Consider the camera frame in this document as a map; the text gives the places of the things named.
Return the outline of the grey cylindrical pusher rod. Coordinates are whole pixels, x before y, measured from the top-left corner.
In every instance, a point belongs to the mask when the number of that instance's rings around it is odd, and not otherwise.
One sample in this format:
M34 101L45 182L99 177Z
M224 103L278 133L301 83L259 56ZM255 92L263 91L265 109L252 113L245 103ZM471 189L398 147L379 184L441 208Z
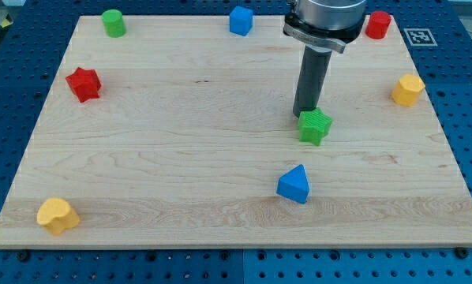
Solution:
M306 45L296 87L293 114L298 118L302 111L317 107L332 51Z

